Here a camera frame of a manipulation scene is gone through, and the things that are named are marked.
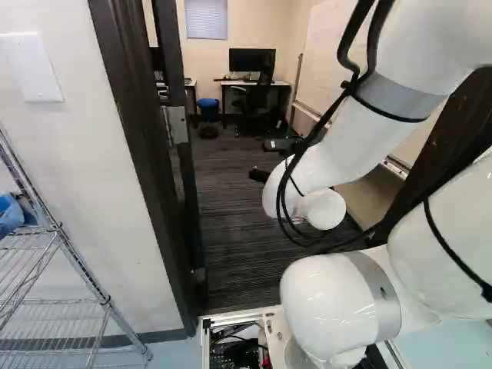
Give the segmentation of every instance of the robotic arm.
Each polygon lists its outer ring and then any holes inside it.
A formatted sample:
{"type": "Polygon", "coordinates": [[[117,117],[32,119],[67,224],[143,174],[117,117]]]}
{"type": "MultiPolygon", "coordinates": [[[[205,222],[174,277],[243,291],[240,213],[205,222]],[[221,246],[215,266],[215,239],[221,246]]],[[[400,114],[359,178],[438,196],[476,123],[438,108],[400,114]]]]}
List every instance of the robotic arm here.
{"type": "MultiPolygon", "coordinates": [[[[302,215],[321,230],[340,223],[344,201],[330,187],[367,174],[473,70],[492,64],[491,19],[487,0],[397,2],[375,71],[298,159],[284,189],[286,211],[278,211],[286,165],[274,169],[266,213],[302,215]]],[[[353,367],[367,345],[443,319],[492,317],[491,173],[492,156],[470,166],[404,217],[385,246],[305,258],[285,271],[286,318],[318,367],[353,367]]]]}

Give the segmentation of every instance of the window blinds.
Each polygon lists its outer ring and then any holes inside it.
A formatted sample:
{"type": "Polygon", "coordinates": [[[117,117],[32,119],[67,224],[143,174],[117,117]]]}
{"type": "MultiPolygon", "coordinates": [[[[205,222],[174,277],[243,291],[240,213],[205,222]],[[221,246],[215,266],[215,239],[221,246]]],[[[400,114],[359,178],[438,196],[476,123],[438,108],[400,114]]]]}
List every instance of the window blinds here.
{"type": "Polygon", "coordinates": [[[188,38],[228,39],[228,0],[185,0],[188,38]]]}

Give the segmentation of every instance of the baseboard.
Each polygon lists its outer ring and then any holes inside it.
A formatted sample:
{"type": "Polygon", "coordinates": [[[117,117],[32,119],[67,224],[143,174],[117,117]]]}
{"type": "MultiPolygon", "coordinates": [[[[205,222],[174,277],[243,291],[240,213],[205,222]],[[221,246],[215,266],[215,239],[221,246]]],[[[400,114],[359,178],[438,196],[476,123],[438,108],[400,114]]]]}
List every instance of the baseboard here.
{"type": "MultiPolygon", "coordinates": [[[[138,337],[144,344],[155,344],[158,342],[181,341],[188,338],[184,328],[174,329],[170,331],[158,331],[140,333],[138,337]]],[[[95,337],[79,337],[69,339],[70,347],[78,347],[80,349],[91,348],[94,345],[95,337]]],[[[50,351],[59,350],[65,346],[66,338],[48,338],[43,340],[43,345],[39,344],[39,340],[35,339],[14,339],[0,340],[2,350],[23,350],[23,351],[50,351]]],[[[131,341],[124,334],[103,337],[101,340],[101,348],[117,348],[130,346],[131,341]]]]}

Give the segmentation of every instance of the black cable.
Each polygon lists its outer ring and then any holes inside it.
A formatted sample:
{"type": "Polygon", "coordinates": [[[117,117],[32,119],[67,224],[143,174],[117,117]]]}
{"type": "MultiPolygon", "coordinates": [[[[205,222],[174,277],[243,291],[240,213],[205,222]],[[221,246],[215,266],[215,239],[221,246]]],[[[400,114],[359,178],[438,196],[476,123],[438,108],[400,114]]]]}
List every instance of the black cable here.
{"type": "Polygon", "coordinates": [[[336,112],[342,101],[351,93],[351,87],[346,88],[342,94],[335,100],[335,102],[331,105],[331,107],[324,113],[324,115],[321,117],[320,121],[313,127],[309,135],[305,138],[304,141],[300,142],[298,146],[296,147],[296,152],[294,154],[294,157],[292,158],[291,162],[288,164],[287,169],[285,170],[284,174],[282,175],[282,178],[279,182],[278,189],[277,189],[277,197],[276,197],[276,211],[277,211],[277,219],[278,219],[278,224],[281,227],[281,230],[284,232],[285,236],[291,240],[293,243],[302,246],[302,247],[309,247],[317,242],[319,242],[326,234],[327,232],[324,231],[320,237],[315,238],[313,241],[310,241],[308,243],[302,243],[297,241],[295,238],[293,238],[289,233],[287,228],[284,226],[284,223],[282,221],[281,217],[281,208],[284,211],[285,219],[287,220],[288,224],[292,227],[292,229],[296,230],[298,233],[300,232],[297,227],[295,226],[294,222],[292,221],[289,212],[287,210],[287,205],[285,204],[285,188],[287,187],[287,183],[292,176],[292,172],[294,171],[294,168],[297,166],[299,161],[301,160],[302,156],[306,152],[306,150],[309,148],[310,143],[317,137],[317,135],[321,132],[321,130],[324,128],[324,126],[328,123],[328,121],[331,119],[333,114],[336,112]]]}
{"type": "Polygon", "coordinates": [[[432,218],[431,207],[429,205],[429,198],[425,198],[424,201],[424,212],[427,223],[429,224],[432,234],[439,242],[440,246],[446,251],[449,257],[457,264],[457,266],[476,284],[482,288],[482,297],[487,300],[487,302],[492,303],[492,286],[484,281],[478,276],[477,273],[471,270],[471,268],[458,256],[456,252],[450,247],[446,242],[443,235],[437,229],[436,223],[432,218]]]}
{"type": "Polygon", "coordinates": [[[341,36],[340,44],[337,50],[338,62],[349,71],[354,74],[352,76],[352,81],[355,81],[361,73],[361,69],[348,57],[348,52],[352,46],[352,43],[357,36],[357,33],[361,29],[364,20],[369,14],[369,11],[374,4],[374,0],[359,0],[352,11],[351,17],[348,20],[347,27],[344,30],[344,34],[341,36]]]}
{"type": "MultiPolygon", "coordinates": [[[[220,340],[218,340],[217,343],[219,343],[220,341],[225,340],[226,338],[235,338],[235,339],[240,340],[240,341],[251,341],[251,342],[256,341],[254,338],[244,338],[244,337],[239,337],[239,336],[227,336],[227,337],[224,337],[224,338],[221,338],[220,340]]],[[[268,347],[264,346],[263,344],[259,344],[259,343],[256,343],[256,342],[254,344],[256,346],[258,346],[258,347],[261,347],[261,348],[263,348],[265,350],[268,350],[268,347]]]]}
{"type": "Polygon", "coordinates": [[[315,245],[311,248],[308,248],[307,253],[309,255],[323,255],[327,254],[333,251],[336,251],[338,248],[343,248],[345,246],[348,246],[349,244],[353,244],[354,242],[363,240],[365,238],[369,238],[382,224],[382,221],[379,223],[376,223],[372,227],[366,229],[364,232],[359,234],[358,236],[351,238],[350,240],[342,241],[338,244],[333,244],[333,245],[326,245],[326,244],[318,244],[315,245]]]}
{"type": "Polygon", "coordinates": [[[374,73],[374,71],[376,71],[377,45],[379,45],[381,31],[384,23],[386,22],[387,16],[393,7],[393,4],[394,0],[379,0],[376,5],[371,24],[369,25],[369,31],[367,33],[367,70],[359,78],[359,85],[364,83],[374,73]]]}
{"type": "Polygon", "coordinates": [[[360,86],[363,81],[365,81],[372,73],[374,73],[377,63],[377,45],[379,43],[381,30],[384,26],[387,15],[391,10],[392,5],[394,4],[394,0],[379,0],[377,4],[377,7],[374,11],[374,15],[371,21],[369,32],[367,34],[367,71],[359,79],[357,79],[358,74],[360,73],[359,67],[356,64],[354,64],[352,61],[350,61],[348,58],[348,51],[352,45],[352,42],[354,41],[355,36],[360,30],[360,27],[364,22],[365,18],[367,17],[368,12],[371,10],[373,4],[374,4],[374,0],[360,0],[358,2],[352,13],[351,19],[347,24],[347,27],[344,31],[340,45],[337,50],[338,61],[341,63],[342,66],[344,66],[349,70],[352,70],[352,72],[354,73],[351,82],[348,82],[345,85],[345,90],[341,94],[341,96],[326,111],[326,113],[323,115],[321,120],[314,126],[313,130],[310,132],[310,134],[304,140],[304,142],[302,142],[301,145],[298,145],[299,149],[294,155],[291,163],[286,168],[284,176],[282,177],[278,186],[276,210],[277,210],[278,223],[281,227],[281,230],[290,241],[305,248],[310,247],[313,244],[317,244],[326,236],[326,234],[329,231],[322,231],[318,236],[310,236],[309,234],[305,234],[304,232],[299,230],[299,228],[292,221],[290,215],[288,214],[287,205],[285,204],[285,189],[287,187],[288,180],[291,179],[292,184],[294,185],[294,188],[296,189],[298,194],[304,196],[291,176],[295,166],[301,160],[302,156],[308,149],[309,144],[317,137],[317,135],[319,135],[321,129],[331,119],[331,116],[333,115],[333,113],[336,112],[341,102],[349,95],[354,96],[358,86],[360,86]],[[287,172],[288,172],[288,177],[287,180],[285,180],[284,177],[287,172]],[[284,223],[282,221],[279,202],[281,203],[281,208],[284,212],[284,217],[287,220],[287,223],[289,224],[291,229],[294,230],[297,234],[299,234],[304,240],[309,240],[307,243],[298,241],[289,234],[287,228],[284,226],[284,223]]]}
{"type": "MultiPolygon", "coordinates": [[[[287,166],[288,166],[288,162],[287,162],[287,159],[285,159],[285,169],[287,169],[287,166]]],[[[294,185],[295,191],[297,191],[299,196],[301,196],[303,198],[304,194],[301,192],[301,190],[299,189],[298,185],[295,183],[292,176],[290,176],[290,179],[291,179],[292,184],[294,185]]]]}

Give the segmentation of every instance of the office chair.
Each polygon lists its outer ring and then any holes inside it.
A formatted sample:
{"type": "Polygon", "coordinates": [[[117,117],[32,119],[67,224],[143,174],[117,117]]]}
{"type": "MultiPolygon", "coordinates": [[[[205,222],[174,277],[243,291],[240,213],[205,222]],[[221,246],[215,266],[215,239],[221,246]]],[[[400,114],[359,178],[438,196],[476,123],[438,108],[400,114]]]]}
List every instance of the office chair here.
{"type": "Polygon", "coordinates": [[[255,86],[243,88],[232,86],[241,98],[233,101],[232,105],[241,110],[240,124],[236,123],[234,129],[236,137],[241,133],[247,135],[265,135],[277,123],[277,107],[268,109],[268,93],[273,80],[273,69],[266,68],[260,73],[260,78],[255,86]]]}

